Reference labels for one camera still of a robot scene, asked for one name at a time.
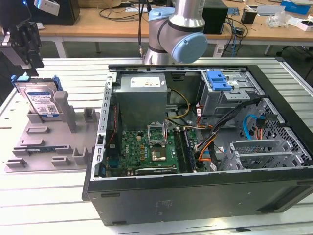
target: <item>aluminum extrusion table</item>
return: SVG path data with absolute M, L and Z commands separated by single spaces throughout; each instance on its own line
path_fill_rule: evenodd
M 199 64 L 258 65 L 313 131 L 313 90 L 285 62 L 274 58 L 202 58 Z M 109 64 L 141 64 L 138 58 L 44 59 L 40 77 L 57 74 L 76 112 L 100 111 Z M 0 234 L 308 234 L 313 231 L 313 195 L 277 214 L 105 227 L 81 193 L 85 171 L 4 173 L 4 162 L 28 119 L 28 104 L 14 89 L 0 107 Z

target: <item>motherboard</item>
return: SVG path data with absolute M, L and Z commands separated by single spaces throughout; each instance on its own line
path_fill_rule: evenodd
M 156 169 L 173 173 L 191 172 L 195 168 L 195 145 L 198 144 L 194 130 L 167 130 L 167 144 L 151 145 L 149 140 L 162 140 L 162 132 L 154 130 L 123 131 L 121 156 L 110 159 L 110 168 L 126 170 L 128 175 L 151 174 Z

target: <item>white box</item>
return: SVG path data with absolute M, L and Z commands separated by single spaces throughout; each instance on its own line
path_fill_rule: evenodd
M 303 20 L 297 24 L 297 27 L 303 31 L 313 31 L 313 22 L 310 20 Z

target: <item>blue cable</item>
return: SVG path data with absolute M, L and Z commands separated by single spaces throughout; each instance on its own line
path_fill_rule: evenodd
M 245 119 L 243 121 L 243 129 L 244 129 L 245 135 L 248 138 L 248 140 L 252 140 L 252 138 L 249 134 L 249 131 L 248 131 L 248 127 L 246 126 L 246 123 L 247 123 L 249 117 L 254 118 L 255 120 L 258 119 L 258 117 L 255 116 L 254 114 L 249 114 L 248 116 L 245 117 Z
M 234 57 L 234 55 L 235 55 L 234 52 L 235 52 L 235 49 L 236 49 L 236 34 L 235 34 L 235 38 L 234 38 L 233 44 L 234 44 L 234 48 L 233 48 L 233 52 L 231 54 L 231 57 Z

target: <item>power supply label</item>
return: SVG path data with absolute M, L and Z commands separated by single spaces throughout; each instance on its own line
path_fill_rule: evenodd
M 161 87 L 159 77 L 132 77 L 131 87 Z
M 52 96 L 49 92 L 28 92 L 27 95 L 39 115 L 47 118 L 59 115 L 57 107 L 51 101 Z

